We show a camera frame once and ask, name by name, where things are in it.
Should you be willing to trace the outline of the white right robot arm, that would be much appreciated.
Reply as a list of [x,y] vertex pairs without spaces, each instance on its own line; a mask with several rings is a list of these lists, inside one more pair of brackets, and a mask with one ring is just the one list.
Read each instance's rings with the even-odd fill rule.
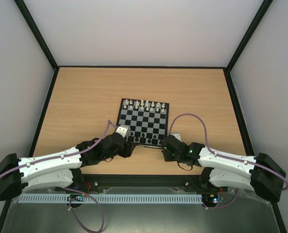
[[234,187],[255,192],[259,197],[279,202],[286,177],[285,171],[267,154],[240,156],[213,150],[200,143],[186,143],[178,134],[162,142],[165,161],[203,168],[200,184],[205,190],[213,187]]

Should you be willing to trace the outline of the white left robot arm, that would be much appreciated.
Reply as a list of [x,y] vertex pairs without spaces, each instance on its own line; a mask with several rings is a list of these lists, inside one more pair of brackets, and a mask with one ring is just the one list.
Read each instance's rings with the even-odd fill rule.
[[80,186],[83,183],[80,168],[117,155],[131,156],[132,144],[127,142],[129,131],[128,126],[120,125],[110,135],[103,134],[50,155],[23,158],[15,153],[6,155],[0,162],[0,201],[39,188]]

